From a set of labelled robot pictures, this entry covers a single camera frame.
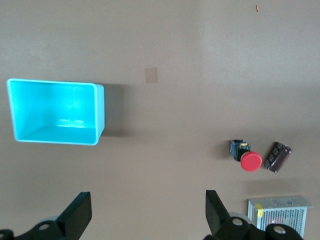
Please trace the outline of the metal mesh power supply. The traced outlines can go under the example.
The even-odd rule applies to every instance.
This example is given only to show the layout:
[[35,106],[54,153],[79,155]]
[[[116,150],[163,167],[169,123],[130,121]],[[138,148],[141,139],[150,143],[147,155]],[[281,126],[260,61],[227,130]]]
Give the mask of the metal mesh power supply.
[[247,217],[259,230],[265,231],[270,224],[282,224],[304,237],[307,211],[313,207],[301,195],[250,198],[247,201]]

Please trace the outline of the dark brown cylindrical capacitor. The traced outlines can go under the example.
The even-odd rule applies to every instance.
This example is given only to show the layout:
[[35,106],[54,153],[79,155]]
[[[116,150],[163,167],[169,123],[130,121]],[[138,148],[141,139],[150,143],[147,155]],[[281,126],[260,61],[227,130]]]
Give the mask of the dark brown cylindrical capacitor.
[[274,142],[263,161],[263,166],[273,173],[278,173],[291,153],[292,149],[288,145]]

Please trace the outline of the red mushroom push button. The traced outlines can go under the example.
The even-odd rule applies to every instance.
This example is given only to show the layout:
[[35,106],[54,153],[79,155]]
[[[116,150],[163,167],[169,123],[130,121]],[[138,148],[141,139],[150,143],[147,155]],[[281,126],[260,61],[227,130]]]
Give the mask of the red mushroom push button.
[[262,165],[261,155],[252,151],[251,145],[243,139],[234,139],[229,142],[229,154],[247,172],[257,171]]

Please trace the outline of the brown tape patch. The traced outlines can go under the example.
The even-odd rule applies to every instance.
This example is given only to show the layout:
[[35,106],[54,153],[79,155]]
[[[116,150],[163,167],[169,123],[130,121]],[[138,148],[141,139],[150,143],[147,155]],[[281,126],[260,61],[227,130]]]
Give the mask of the brown tape patch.
[[156,67],[148,67],[144,69],[145,81],[147,84],[158,83],[158,71]]

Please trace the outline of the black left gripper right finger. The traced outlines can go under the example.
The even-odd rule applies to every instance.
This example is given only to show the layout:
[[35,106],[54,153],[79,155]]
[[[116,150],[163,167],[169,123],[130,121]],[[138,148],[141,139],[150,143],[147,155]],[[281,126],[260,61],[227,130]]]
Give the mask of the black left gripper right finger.
[[230,216],[215,190],[205,192],[205,217],[211,234],[203,240],[304,240],[284,224],[269,224],[263,231],[241,217]]

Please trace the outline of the cyan plastic bin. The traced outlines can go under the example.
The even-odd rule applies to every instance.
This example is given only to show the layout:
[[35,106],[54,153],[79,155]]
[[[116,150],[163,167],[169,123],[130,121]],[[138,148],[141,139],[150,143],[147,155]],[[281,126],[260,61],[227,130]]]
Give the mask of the cyan plastic bin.
[[6,86],[16,141],[98,144],[105,128],[103,85],[11,78]]

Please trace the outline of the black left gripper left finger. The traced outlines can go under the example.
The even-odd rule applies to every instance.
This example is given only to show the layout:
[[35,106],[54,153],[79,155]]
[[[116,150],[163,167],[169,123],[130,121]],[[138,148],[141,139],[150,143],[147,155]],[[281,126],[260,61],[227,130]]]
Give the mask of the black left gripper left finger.
[[91,219],[91,193],[81,192],[55,220],[42,221],[19,236],[0,229],[0,240],[79,240]]

